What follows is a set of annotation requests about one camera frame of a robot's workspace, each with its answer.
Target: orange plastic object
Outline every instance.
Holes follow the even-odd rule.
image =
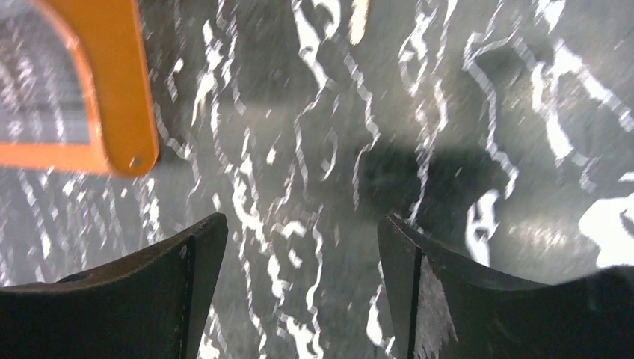
[[[159,146],[136,1],[31,3],[72,57],[90,143],[0,143],[0,164],[97,174],[147,173]]]

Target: marble surface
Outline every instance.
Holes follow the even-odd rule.
[[[1,169],[3,286],[222,212],[201,358],[394,358],[388,212],[544,283],[634,263],[630,2],[139,8],[160,161],[137,179]]]

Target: black marble tabletop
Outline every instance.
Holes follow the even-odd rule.
[[[201,358],[394,358],[387,213],[542,283],[634,264],[631,1],[139,8],[161,158],[137,179],[1,169],[2,286],[222,212]]]

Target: orange frame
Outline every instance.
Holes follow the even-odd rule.
[[[0,165],[138,176],[159,154],[136,0],[31,0],[69,52],[89,144],[0,143]]]

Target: marble countertop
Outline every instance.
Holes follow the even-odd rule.
[[[387,213],[543,283],[634,263],[631,2],[139,2],[161,158],[1,169],[3,286],[222,212],[202,358],[394,358]]]

